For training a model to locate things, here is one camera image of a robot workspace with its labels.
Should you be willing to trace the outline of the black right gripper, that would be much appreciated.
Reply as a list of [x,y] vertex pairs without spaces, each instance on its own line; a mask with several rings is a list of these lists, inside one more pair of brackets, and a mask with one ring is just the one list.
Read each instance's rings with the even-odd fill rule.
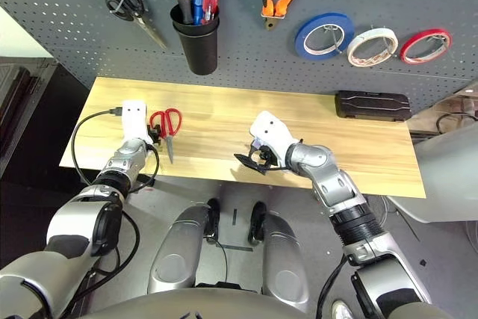
[[267,168],[281,168],[279,160],[272,149],[266,145],[252,145],[252,154],[258,153],[259,161],[252,159],[252,155],[234,154],[234,157],[245,167],[254,170],[262,175],[267,172]]

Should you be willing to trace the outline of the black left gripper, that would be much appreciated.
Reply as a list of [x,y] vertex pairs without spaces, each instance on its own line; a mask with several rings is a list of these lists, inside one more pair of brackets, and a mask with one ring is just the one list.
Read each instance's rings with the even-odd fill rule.
[[162,135],[162,128],[159,124],[151,126],[147,126],[147,132],[149,137],[152,140],[153,146],[160,146],[161,145],[161,135]]

